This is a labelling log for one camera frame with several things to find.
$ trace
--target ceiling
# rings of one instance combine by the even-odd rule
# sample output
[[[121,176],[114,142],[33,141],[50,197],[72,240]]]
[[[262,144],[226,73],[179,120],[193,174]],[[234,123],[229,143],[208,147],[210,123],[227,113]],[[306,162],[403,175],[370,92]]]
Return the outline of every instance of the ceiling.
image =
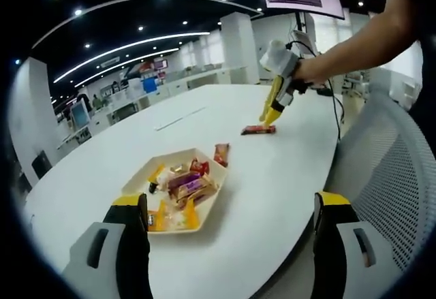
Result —
[[[113,56],[121,56],[121,62],[129,58],[143,56],[153,52],[178,47],[178,42],[195,40],[192,37],[161,40],[127,48],[111,57],[96,60],[66,76],[58,83],[53,80],[77,64],[105,51],[118,48],[132,42],[151,37],[196,31],[212,31],[222,16],[232,12],[244,12],[255,16],[256,13],[225,3],[204,0],[134,0],[117,3],[81,15],[62,26],[34,49],[36,43],[49,30],[74,15],[77,7],[87,9],[113,0],[24,0],[23,6],[8,8],[12,30],[12,45],[9,57],[12,73],[18,67],[12,63],[15,59],[35,57],[48,66],[50,92],[53,97],[73,95],[74,85],[97,73],[96,66]],[[285,14],[289,10],[267,10],[264,0],[229,0],[234,3],[256,9],[261,7],[265,15]],[[364,7],[358,7],[359,0],[341,0],[344,7],[352,12],[380,12],[384,0],[363,0]]]

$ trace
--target white table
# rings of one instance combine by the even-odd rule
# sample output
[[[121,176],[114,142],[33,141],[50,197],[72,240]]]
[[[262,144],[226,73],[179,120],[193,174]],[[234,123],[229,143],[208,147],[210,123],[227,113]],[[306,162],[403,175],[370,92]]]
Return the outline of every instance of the white table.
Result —
[[[91,138],[27,197],[36,243],[61,272],[69,248],[102,221],[122,186],[153,155],[230,143],[228,179],[201,232],[150,235],[154,298],[248,298],[290,253],[313,212],[337,141],[332,99],[297,95],[275,135],[256,124],[269,86],[210,85],[160,102]],[[189,113],[205,107],[195,114]],[[155,131],[154,126],[186,118]]]

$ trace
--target black cable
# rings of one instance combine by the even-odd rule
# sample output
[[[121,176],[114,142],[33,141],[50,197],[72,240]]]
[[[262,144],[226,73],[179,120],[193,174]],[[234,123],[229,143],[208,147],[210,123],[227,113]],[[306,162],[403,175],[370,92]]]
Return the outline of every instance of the black cable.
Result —
[[[310,48],[308,45],[306,45],[304,42],[300,42],[298,40],[294,40],[292,42],[290,42],[289,44],[286,44],[286,48],[291,48],[292,44],[302,44],[304,47],[306,47],[309,52],[311,52],[311,54],[316,57],[317,55],[313,52],[312,48]],[[338,141],[341,141],[341,126],[339,124],[339,120],[338,120],[338,114],[336,111],[336,100],[340,103],[341,107],[342,107],[342,116],[341,116],[341,120],[343,120],[343,117],[345,116],[345,111],[343,109],[343,104],[341,103],[341,101],[339,99],[336,98],[336,96],[334,96],[333,93],[333,86],[332,83],[330,81],[330,79],[327,79],[328,81],[328,85],[330,86],[330,89],[332,91],[332,100],[333,100],[333,110],[334,110],[334,118],[336,119],[336,125],[338,127]]]
[[[292,31],[295,30],[297,24],[292,27],[292,18],[290,18],[290,24],[289,24],[289,31],[287,32],[287,40],[291,41],[291,38],[294,39],[294,36],[292,35]]]

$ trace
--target red candy wrapper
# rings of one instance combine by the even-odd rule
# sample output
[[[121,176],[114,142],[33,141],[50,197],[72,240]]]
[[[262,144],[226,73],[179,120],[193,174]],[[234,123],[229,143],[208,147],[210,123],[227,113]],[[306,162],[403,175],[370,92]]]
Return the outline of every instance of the red candy wrapper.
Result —
[[[221,164],[225,168],[228,165],[227,156],[229,153],[229,144],[216,144],[215,145],[215,154],[213,155],[213,160],[218,164]]]
[[[275,125],[264,127],[263,125],[249,125],[245,127],[240,133],[242,136],[246,134],[258,134],[258,133],[275,133]]]
[[[209,162],[205,161],[204,163],[199,162],[196,158],[193,159],[191,163],[190,171],[198,172],[202,176],[204,173],[209,174]]]

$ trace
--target candy wrapper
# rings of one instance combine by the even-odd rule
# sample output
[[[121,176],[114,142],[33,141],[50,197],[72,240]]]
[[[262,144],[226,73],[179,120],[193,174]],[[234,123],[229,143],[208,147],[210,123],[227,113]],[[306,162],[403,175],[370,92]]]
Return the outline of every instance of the candy wrapper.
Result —
[[[187,201],[182,211],[173,207],[171,203],[161,200],[158,211],[148,211],[147,225],[149,232],[195,230],[200,226],[200,221],[193,199]]]
[[[270,125],[269,127],[265,127],[263,125],[249,125],[245,127],[240,133],[242,136],[246,134],[259,134],[259,133],[275,133],[275,125]]]
[[[213,155],[213,160],[218,164],[221,164],[225,168],[228,165],[227,156],[229,153],[229,144],[216,144],[215,145],[215,154]]]
[[[178,209],[185,209],[186,204],[188,201],[192,200],[194,206],[198,206],[201,204],[204,200],[208,199],[212,195],[215,195],[217,192],[217,189],[210,183],[205,183],[200,189],[197,189],[196,191],[190,193],[189,195],[180,198],[177,200],[177,208]]]
[[[190,171],[198,172],[200,175],[204,173],[209,174],[209,162],[205,161],[204,163],[199,162],[196,158],[194,158],[191,162]]]
[[[207,182],[205,179],[199,178],[185,185],[181,185],[177,189],[174,189],[173,191],[171,191],[170,197],[174,198],[177,201],[183,197],[191,195],[192,193],[200,190],[203,187],[206,187],[209,184],[210,183]]]
[[[189,171],[187,173],[181,174],[179,176],[176,176],[175,178],[172,178],[168,181],[168,189],[172,191],[173,189],[176,189],[180,187],[181,185],[184,185],[186,183],[190,183],[191,181],[197,180],[200,178],[201,175],[199,172],[196,171]]]
[[[170,168],[170,170],[174,174],[179,175],[179,174],[184,174],[186,172],[189,172],[189,167],[186,164],[179,164],[179,165],[176,165],[176,166],[172,166]]]

